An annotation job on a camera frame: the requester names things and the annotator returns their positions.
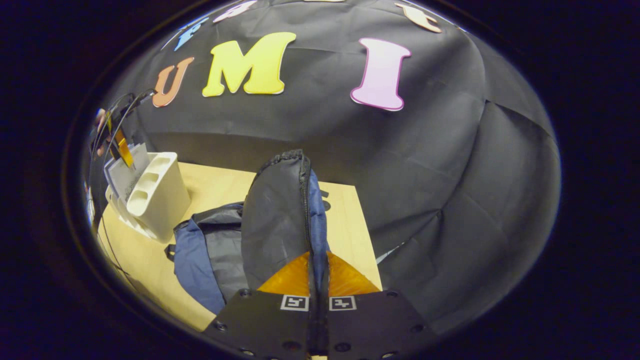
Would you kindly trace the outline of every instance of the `letter m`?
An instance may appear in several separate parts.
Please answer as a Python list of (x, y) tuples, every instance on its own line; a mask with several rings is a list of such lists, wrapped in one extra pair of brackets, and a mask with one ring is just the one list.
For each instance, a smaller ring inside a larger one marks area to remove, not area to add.
[(222, 75), (235, 93), (247, 73), (251, 71), (249, 80), (244, 84), (247, 94), (279, 94), (284, 90), (280, 80), (280, 64), (287, 44), (295, 40), (294, 33), (272, 33), (263, 36), (246, 55), (242, 54), (237, 41), (229, 41), (211, 49), (213, 61), (207, 86), (202, 95), (218, 96), (225, 91), (221, 84)]

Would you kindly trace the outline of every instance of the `wooden table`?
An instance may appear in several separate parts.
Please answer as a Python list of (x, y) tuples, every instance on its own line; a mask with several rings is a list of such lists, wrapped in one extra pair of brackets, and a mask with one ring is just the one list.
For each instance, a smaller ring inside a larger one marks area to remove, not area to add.
[[(182, 220), (189, 219), (193, 213), (244, 200), (255, 176), (252, 172), (187, 163), (179, 163), (179, 168), (191, 197), (191, 205)], [(331, 251), (382, 289), (355, 187), (320, 182), (320, 189), (329, 193), (326, 200), (331, 204), (331, 209), (326, 212), (327, 240)], [(194, 300), (178, 283), (173, 263), (164, 254), (164, 248), (175, 243), (175, 238), (171, 237), (164, 243), (148, 238), (123, 223), (111, 206), (107, 206), (103, 213), (99, 235), (106, 254), (129, 274), (129, 280), (141, 295), (198, 331), (204, 330), (215, 318), (215, 314)], [(121, 272), (120, 275), (131, 286)]]

